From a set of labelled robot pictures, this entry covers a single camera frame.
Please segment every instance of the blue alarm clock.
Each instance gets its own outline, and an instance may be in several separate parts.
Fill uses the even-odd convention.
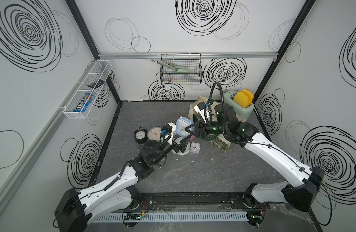
[[[183,137],[183,138],[189,136],[190,133],[186,132],[185,128],[192,125],[193,123],[194,123],[194,121],[192,121],[189,118],[182,117],[182,116],[180,118],[178,118],[177,123],[176,123],[177,135],[179,135],[180,137]],[[189,128],[189,130],[195,131],[195,127],[191,127],[191,128]]]

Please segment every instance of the metal rail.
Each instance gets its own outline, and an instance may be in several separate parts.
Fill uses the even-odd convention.
[[[197,58],[201,54],[202,59],[215,59],[215,58],[273,58],[276,59],[277,52],[108,52],[99,53],[99,59],[110,60],[110,59],[161,59],[165,58],[165,54],[168,56],[167,59],[173,57],[175,59],[189,59]]]
[[[66,96],[64,101],[61,104],[54,115],[51,117],[49,122],[45,125],[43,130],[40,132],[38,137],[32,143],[30,148],[26,151],[24,155],[22,155],[21,160],[19,160],[17,166],[14,168],[12,173],[10,174],[10,178],[8,178],[5,183],[0,188],[0,216],[8,206],[8,203],[12,200],[15,193],[25,180],[26,176],[29,174],[30,170],[40,157],[41,153],[44,151],[50,139],[53,137],[54,133],[60,126],[61,122],[65,118],[63,114],[63,106],[67,105],[72,96],[75,94],[80,82],[83,82],[86,74],[91,71],[95,63],[90,63],[87,70],[80,77],[78,82],[74,85],[72,90]]]

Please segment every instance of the black metal frame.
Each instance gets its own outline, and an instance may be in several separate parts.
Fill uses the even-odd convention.
[[[90,35],[90,32],[88,30],[88,27],[85,24],[85,21],[83,19],[83,16],[81,15],[79,8],[77,7],[77,4],[75,2],[75,0],[66,0],[66,3],[72,13],[72,16],[74,17],[80,32],[82,33],[85,42],[87,43],[90,52],[92,53],[94,59],[99,59],[99,52],[97,49],[96,44],[94,43],[92,36]],[[116,103],[121,106],[121,100],[119,95],[117,94],[116,88],[113,85],[112,81],[110,80],[110,78],[106,79],[106,83],[108,88],[110,89],[113,97],[115,98]]]
[[[114,114],[114,116],[112,118],[112,121],[111,121],[110,128],[109,128],[109,130],[108,130],[108,132],[106,134],[106,138],[105,138],[105,141],[103,142],[103,146],[102,146],[101,152],[100,152],[100,154],[98,156],[97,164],[94,167],[92,176],[90,177],[90,181],[88,183],[88,187],[93,186],[93,185],[96,184],[97,176],[98,176],[99,171],[101,170],[101,164],[103,162],[103,159],[105,158],[108,145],[110,144],[112,133],[113,133],[113,131],[115,129],[116,121],[117,121],[117,118],[119,117],[119,113],[120,113],[120,109],[121,109],[122,105],[123,105],[123,103],[118,105],[117,108],[116,108],[115,114]]]
[[[268,133],[268,131],[267,131],[267,128],[265,127],[265,124],[264,124],[262,118],[260,117],[260,115],[259,115],[259,113],[258,113],[258,109],[257,109],[255,106],[254,106],[254,112],[255,112],[255,115],[257,116],[257,119],[258,119],[258,121],[259,121],[259,123],[260,123],[260,126],[262,127],[264,136],[265,136],[269,141],[272,141],[272,142],[273,142],[271,136],[269,135],[269,133]]]
[[[244,211],[262,211],[270,208],[269,203],[255,206],[253,209],[244,205],[244,192],[189,192],[189,193],[140,193],[141,200],[147,203],[148,209],[156,211],[164,209],[168,212],[179,205],[221,205],[223,209],[242,209]],[[144,210],[138,206],[135,210]]]
[[[263,89],[267,85],[269,79],[272,77],[273,72],[276,70],[278,64],[281,62],[282,57],[286,53],[288,47],[290,46],[292,40],[294,39],[296,33],[298,32],[300,26],[303,24],[306,16],[308,15],[309,11],[312,9],[314,3],[316,0],[306,0],[303,7],[301,8],[298,16],[296,17],[294,24],[292,25],[289,33],[287,33],[287,36],[282,43],[280,49],[278,50],[278,56],[276,61],[272,62],[271,66],[268,68],[267,72],[265,73],[265,76],[260,83],[257,91],[255,92],[253,102],[256,102],[257,99],[259,98],[260,94],[262,93]]]
[[[88,47],[95,59],[99,59],[99,52],[98,49],[90,35],[90,32],[85,24],[85,21],[77,7],[77,4],[75,3],[75,0],[65,0],[86,43],[88,44]],[[283,55],[286,53],[287,48],[291,44],[294,36],[296,35],[297,31],[299,30],[300,26],[302,25],[303,21],[305,20],[307,14],[309,13],[310,9],[314,5],[316,0],[306,0],[301,11],[298,14],[298,17],[296,18],[294,24],[292,25],[289,33],[286,36],[286,39],[282,43],[279,51],[278,51],[278,57],[275,62],[271,64],[271,66],[268,68],[268,71],[266,72],[262,82],[260,83],[257,91],[255,92],[254,100],[253,102],[256,102],[256,100],[259,98],[261,92],[263,91],[264,87],[266,86],[267,82],[271,78],[273,72],[275,71],[276,67],[280,63]],[[110,125],[110,128],[107,132],[105,142],[102,146],[101,153],[99,155],[99,158],[97,160],[97,166],[93,171],[93,174],[91,176],[91,181],[89,182],[89,186],[95,184],[96,182],[96,176],[99,173],[102,161],[105,157],[112,133],[115,128],[115,124],[121,109],[121,106],[123,104],[123,101],[120,100],[119,95],[117,94],[117,91],[115,89],[115,86],[113,85],[112,81],[107,78],[106,83],[108,87],[110,88],[110,91],[112,95],[115,98],[115,101],[118,104],[118,107],[115,111],[115,115],[112,119],[112,123]],[[270,139],[269,134],[267,130],[265,129],[264,123],[259,117],[258,114],[256,114],[259,122],[261,123],[261,127],[265,133],[265,136]],[[244,208],[244,205],[241,205],[241,199],[242,199],[243,192],[227,192],[227,193],[142,193],[142,198],[149,204],[151,208],[153,208],[153,204],[165,204],[165,205],[182,205],[182,204],[189,204],[189,205],[201,205],[201,204],[218,204],[219,201],[222,201],[224,204],[230,204],[231,208],[236,208],[236,209],[246,209],[246,211],[250,211],[251,209],[249,208]],[[148,198],[153,198],[152,204],[150,204]],[[322,231],[321,227],[319,226],[319,223],[314,220],[313,217],[311,217],[316,229],[318,231]]]

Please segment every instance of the red wire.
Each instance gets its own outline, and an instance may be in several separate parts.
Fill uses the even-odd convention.
[[[146,206],[147,206],[147,209],[148,209],[148,204],[147,204],[146,202],[144,202],[144,201],[141,201],[141,202],[143,202],[144,204],[146,204]]]
[[[148,210],[148,206],[147,206],[147,204],[143,204],[142,203],[142,201],[141,202],[139,202],[141,205],[143,205],[145,208],[146,208],[146,210]]]
[[[139,202],[139,203],[147,209],[147,206],[145,204],[143,204],[142,202]]]
[[[262,220],[264,219],[264,209],[262,203],[260,203],[260,206],[262,207]]]

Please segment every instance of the black wire basket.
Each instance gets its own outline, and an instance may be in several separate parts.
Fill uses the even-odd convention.
[[[174,58],[179,58],[182,55],[189,56],[189,59]],[[161,55],[161,60],[171,65],[184,66],[189,70],[189,73],[179,73],[175,70],[161,65],[161,84],[201,85],[203,71],[201,66],[200,53],[164,54]]]

